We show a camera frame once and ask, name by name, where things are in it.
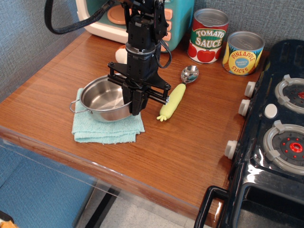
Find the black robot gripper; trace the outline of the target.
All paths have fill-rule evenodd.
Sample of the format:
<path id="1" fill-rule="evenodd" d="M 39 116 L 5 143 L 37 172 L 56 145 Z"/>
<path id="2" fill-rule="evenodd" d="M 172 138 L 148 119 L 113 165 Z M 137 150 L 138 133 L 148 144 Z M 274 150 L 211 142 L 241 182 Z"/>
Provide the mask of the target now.
<path id="1" fill-rule="evenodd" d="M 131 114 L 136 116 L 145 109 L 148 99 L 166 104 L 171 86 L 158 74 L 159 68 L 166 67 L 160 63 L 161 50 L 127 48 L 126 51 L 127 64 L 110 62 L 108 76 L 122 87 L 124 104 L 132 102 Z"/>

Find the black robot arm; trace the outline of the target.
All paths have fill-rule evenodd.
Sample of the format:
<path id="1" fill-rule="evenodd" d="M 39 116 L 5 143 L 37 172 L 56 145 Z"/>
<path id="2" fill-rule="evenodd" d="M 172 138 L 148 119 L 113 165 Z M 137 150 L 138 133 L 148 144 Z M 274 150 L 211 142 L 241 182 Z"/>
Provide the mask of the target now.
<path id="1" fill-rule="evenodd" d="M 126 32 L 127 63 L 110 62 L 109 81 L 120 85 L 123 101 L 130 104 L 129 111 L 138 115 L 148 99 L 162 104 L 168 101 L 171 86 L 158 74 L 161 48 L 168 46 L 163 0 L 123 0 Z"/>

